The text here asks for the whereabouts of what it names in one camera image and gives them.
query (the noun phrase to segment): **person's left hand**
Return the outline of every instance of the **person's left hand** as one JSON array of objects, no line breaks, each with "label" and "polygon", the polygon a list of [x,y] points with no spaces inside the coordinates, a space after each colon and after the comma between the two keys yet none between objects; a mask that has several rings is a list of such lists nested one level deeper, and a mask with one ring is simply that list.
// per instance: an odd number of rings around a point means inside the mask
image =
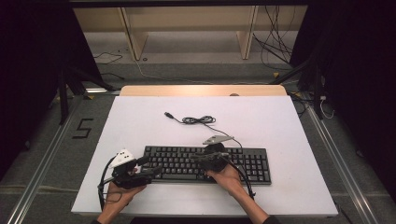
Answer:
[{"label": "person's left hand", "polygon": [[113,182],[110,182],[108,185],[105,206],[103,207],[102,214],[97,218],[97,221],[102,224],[111,223],[111,221],[126,205],[128,205],[134,196],[145,189],[146,186],[147,185],[133,189],[123,189],[117,187]]}]

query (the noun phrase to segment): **keyboard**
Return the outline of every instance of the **keyboard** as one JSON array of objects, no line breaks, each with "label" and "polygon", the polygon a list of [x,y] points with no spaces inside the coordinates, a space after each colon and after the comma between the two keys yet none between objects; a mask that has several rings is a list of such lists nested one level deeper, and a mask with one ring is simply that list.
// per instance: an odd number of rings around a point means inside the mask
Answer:
[{"label": "keyboard", "polygon": [[[231,156],[230,161],[245,174],[251,185],[270,185],[271,175],[265,148],[226,147]],[[190,159],[190,154],[203,152],[204,147],[158,147],[146,146],[145,156],[149,162],[142,165],[144,173],[160,166],[162,171],[155,175],[152,182],[167,183],[216,183],[212,177],[205,175],[205,170]]]}]

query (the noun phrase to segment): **person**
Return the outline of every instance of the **person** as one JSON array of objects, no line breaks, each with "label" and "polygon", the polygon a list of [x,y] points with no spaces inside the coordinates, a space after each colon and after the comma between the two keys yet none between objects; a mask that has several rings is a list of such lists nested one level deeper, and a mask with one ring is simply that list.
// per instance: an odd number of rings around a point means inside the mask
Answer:
[{"label": "person", "polygon": [[[236,201],[241,205],[247,216],[250,218],[253,224],[279,224],[280,222],[276,217],[269,216],[264,210],[262,210],[253,199],[247,194],[245,189],[242,187],[238,172],[231,166],[227,165],[221,172],[206,171],[208,176],[213,177],[216,182],[228,193],[233,196]],[[106,196],[106,202],[102,213],[99,217],[92,222],[92,224],[107,224],[120,213],[120,211],[128,205],[128,203],[134,198],[134,196],[142,191],[146,186],[141,186],[134,189],[122,189],[117,187],[114,183],[110,183],[108,191],[110,192]],[[112,194],[111,192],[122,192],[122,196],[119,201],[114,202],[111,197],[120,197],[117,193]]]}]

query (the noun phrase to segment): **person's right hand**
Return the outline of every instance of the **person's right hand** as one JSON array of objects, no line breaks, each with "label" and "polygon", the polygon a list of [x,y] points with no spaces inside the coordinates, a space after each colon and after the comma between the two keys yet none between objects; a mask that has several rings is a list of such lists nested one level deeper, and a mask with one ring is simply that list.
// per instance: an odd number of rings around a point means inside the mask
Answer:
[{"label": "person's right hand", "polygon": [[208,170],[206,171],[206,174],[213,177],[216,182],[226,189],[233,197],[241,193],[246,194],[242,187],[238,172],[230,164],[227,164],[220,172]]}]

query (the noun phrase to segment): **table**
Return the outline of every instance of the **table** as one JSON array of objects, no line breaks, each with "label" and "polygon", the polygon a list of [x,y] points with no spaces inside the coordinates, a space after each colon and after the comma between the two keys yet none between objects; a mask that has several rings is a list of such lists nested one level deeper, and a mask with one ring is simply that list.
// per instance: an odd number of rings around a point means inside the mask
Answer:
[{"label": "table", "polygon": [[[158,90],[153,86],[125,87],[116,97],[73,213],[100,213],[96,186],[107,161],[121,149],[127,148],[135,157],[140,157],[147,145],[199,147],[206,138],[216,134],[202,125],[180,125],[168,119],[163,114],[166,111],[180,119],[211,115],[217,119],[213,127],[234,136],[243,147],[265,147],[273,184],[253,187],[253,191],[257,193],[256,202],[270,215],[333,217],[338,214],[293,103],[283,87],[157,87]],[[186,94],[188,87],[192,93]],[[240,96],[230,97],[230,93]],[[237,147],[231,141],[224,145]],[[134,217],[246,215],[218,185],[157,183],[136,195],[122,213]]]}]

